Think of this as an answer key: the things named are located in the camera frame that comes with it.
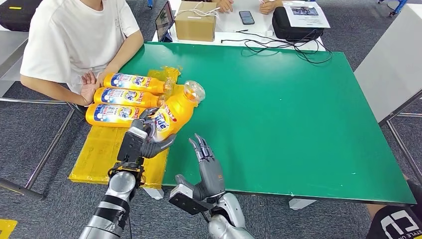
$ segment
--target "smartphone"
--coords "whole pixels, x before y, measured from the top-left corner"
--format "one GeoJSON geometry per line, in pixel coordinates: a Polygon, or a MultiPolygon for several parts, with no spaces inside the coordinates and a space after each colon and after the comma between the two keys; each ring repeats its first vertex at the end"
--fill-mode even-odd
{"type": "Polygon", "coordinates": [[[255,21],[253,20],[252,14],[250,11],[240,11],[240,18],[242,19],[243,25],[253,25],[255,21]]]}

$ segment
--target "paper document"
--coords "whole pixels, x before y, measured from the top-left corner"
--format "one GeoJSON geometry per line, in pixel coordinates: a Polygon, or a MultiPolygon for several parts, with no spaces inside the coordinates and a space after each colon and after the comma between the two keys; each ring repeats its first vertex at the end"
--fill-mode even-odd
{"type": "Polygon", "coordinates": [[[283,1],[292,27],[330,28],[321,7],[314,1],[283,1]]]}

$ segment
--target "cardboard box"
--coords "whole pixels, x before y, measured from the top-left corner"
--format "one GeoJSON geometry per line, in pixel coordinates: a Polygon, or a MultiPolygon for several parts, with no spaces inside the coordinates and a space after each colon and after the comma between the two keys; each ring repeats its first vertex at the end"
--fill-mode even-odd
{"type": "MultiPolygon", "coordinates": [[[[182,1],[180,4],[175,19],[176,35],[179,40],[214,41],[215,16],[200,16],[193,11],[183,11],[194,9],[198,3],[197,1],[182,1]]],[[[202,2],[196,9],[208,12],[215,8],[217,8],[215,2],[202,2]]]]}

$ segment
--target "gray carpet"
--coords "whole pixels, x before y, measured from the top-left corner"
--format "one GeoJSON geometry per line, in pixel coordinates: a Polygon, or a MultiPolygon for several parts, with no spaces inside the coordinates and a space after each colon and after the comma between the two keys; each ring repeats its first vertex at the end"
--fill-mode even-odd
{"type": "MultiPolygon", "coordinates": [[[[353,69],[359,65],[393,18],[389,8],[376,0],[319,0],[332,29],[323,42],[334,51],[345,52],[353,69]]],[[[151,40],[153,20],[164,0],[156,0],[149,10],[146,1],[129,1],[146,40],[151,40]]],[[[15,83],[6,97],[44,99],[44,96],[15,83]]],[[[67,106],[36,106],[0,103],[0,177],[24,184],[69,111],[67,106]]],[[[409,108],[422,112],[421,103],[409,108]]],[[[394,120],[414,158],[422,167],[422,119],[394,120]]],[[[72,117],[64,136],[53,151],[33,189],[47,194],[35,202],[0,188],[0,218],[18,221],[13,239],[77,238],[88,222],[106,186],[71,183],[67,177],[84,144],[90,126],[72,117]]],[[[394,142],[391,133],[383,132],[397,161],[409,177],[411,169],[394,142]]],[[[366,208],[357,203],[318,201],[300,211],[290,210],[288,199],[238,195],[247,227],[260,239],[364,238],[370,219],[366,208]]],[[[206,224],[199,216],[170,205],[166,200],[152,200],[142,190],[132,204],[133,238],[207,238],[206,224]]]]}

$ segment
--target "white t-shirt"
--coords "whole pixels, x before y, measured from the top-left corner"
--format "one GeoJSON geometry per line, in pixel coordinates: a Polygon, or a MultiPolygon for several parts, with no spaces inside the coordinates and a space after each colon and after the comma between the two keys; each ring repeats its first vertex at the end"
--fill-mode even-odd
{"type": "Polygon", "coordinates": [[[104,70],[125,37],[137,32],[125,0],[103,0],[96,11],[80,0],[43,0],[29,28],[20,73],[81,93],[81,76],[104,70]]]}

